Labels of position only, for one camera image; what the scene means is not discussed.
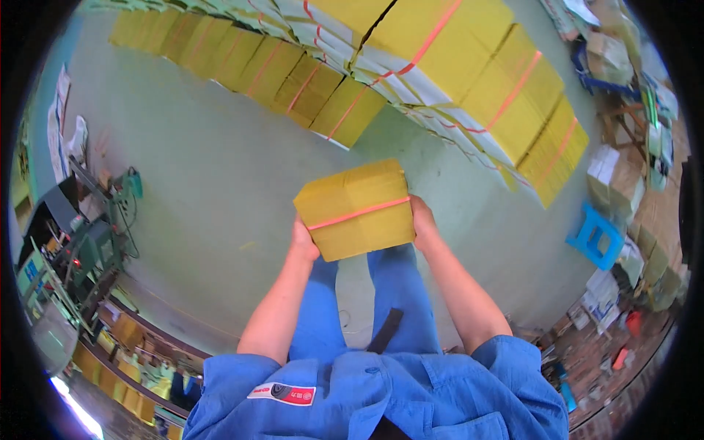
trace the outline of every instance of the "sleeve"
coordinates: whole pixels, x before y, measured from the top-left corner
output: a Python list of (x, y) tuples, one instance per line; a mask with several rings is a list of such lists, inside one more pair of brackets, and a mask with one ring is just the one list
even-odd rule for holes
[(472, 357), (518, 397), (549, 438), (567, 438), (567, 406), (541, 374), (538, 347), (516, 337), (500, 335), (484, 342), (474, 350)]
[(201, 398), (188, 416), (183, 440), (205, 437), (212, 426), (280, 368), (275, 360), (254, 354), (225, 354), (206, 359)]

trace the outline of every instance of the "blue plastic stool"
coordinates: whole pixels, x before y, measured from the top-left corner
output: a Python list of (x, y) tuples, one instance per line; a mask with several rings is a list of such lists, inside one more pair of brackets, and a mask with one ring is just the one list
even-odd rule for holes
[[(599, 215), (589, 203), (584, 202), (582, 209), (586, 214), (582, 229), (576, 237), (567, 236), (565, 241), (581, 251), (597, 268), (609, 270), (616, 262), (625, 238), (610, 221)], [(604, 234), (609, 238), (609, 247), (606, 252), (602, 253), (598, 246), (599, 240)]]

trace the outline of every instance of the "green machine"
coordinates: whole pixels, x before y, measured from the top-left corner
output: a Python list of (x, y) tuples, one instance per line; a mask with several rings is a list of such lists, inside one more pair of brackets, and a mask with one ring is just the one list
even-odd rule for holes
[(142, 197), (130, 168), (101, 186), (72, 156), (71, 176), (34, 205), (15, 267), (23, 311), (50, 375), (70, 360), (126, 258), (138, 258), (130, 231)]

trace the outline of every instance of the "concrete floor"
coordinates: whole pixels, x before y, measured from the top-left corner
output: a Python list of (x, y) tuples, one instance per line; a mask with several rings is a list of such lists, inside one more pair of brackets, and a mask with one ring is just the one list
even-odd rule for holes
[[(549, 17), (538, 0), (505, 2), (560, 73), (594, 148), (601, 137), (594, 102)], [(299, 189), (388, 157), (400, 160), (410, 190), (433, 208), (460, 261), (517, 324), (548, 329), (582, 295), (594, 266), (564, 240), (578, 227), (586, 197), (585, 158), (544, 210), (390, 106), (345, 152), (165, 59), (111, 46), (115, 17), (83, 20), (68, 68), (65, 136), (83, 115), (94, 172), (107, 167), (118, 175), (131, 165), (142, 174), (144, 199), (132, 228), (142, 256), (120, 285), (165, 331), (213, 354), (233, 351), (281, 267)], [(422, 256), (419, 269), (441, 344), (459, 344)], [(348, 344), (366, 345), (374, 291), (363, 256), (341, 262), (337, 292)]]

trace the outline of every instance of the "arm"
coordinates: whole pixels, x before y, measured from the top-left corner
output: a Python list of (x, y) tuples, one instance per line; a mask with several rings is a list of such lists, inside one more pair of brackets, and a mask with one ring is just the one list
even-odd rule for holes
[(319, 255), (320, 251), (310, 238), (306, 226), (296, 216), (284, 267), (269, 293), (249, 318), (237, 345), (237, 353), (266, 356), (280, 365), (286, 363), (303, 291), (313, 269), (313, 261)]
[(499, 334), (512, 335), (508, 322), (491, 297), (467, 273), (440, 237), (430, 208), (417, 196), (410, 197), (415, 246), (423, 253), (467, 353)]

